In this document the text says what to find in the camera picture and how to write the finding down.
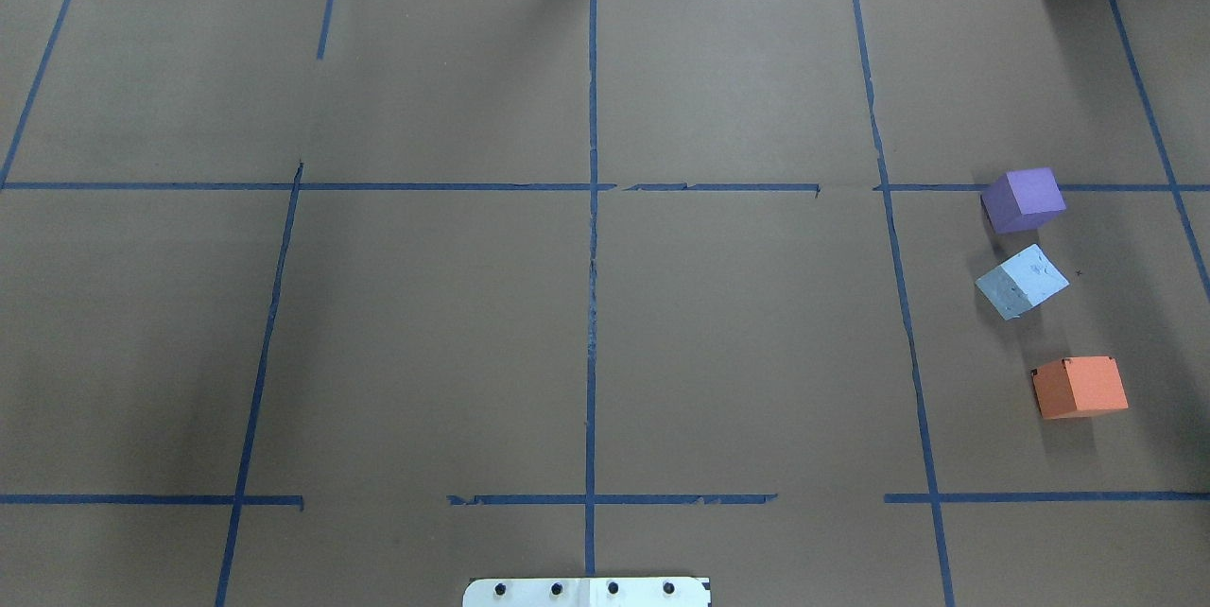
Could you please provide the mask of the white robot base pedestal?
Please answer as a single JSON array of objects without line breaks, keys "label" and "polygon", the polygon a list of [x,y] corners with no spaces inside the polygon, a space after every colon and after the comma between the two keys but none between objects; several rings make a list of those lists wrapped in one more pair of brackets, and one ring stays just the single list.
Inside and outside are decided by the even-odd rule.
[{"label": "white robot base pedestal", "polygon": [[711,606],[695,577],[492,578],[472,580],[462,606]]}]

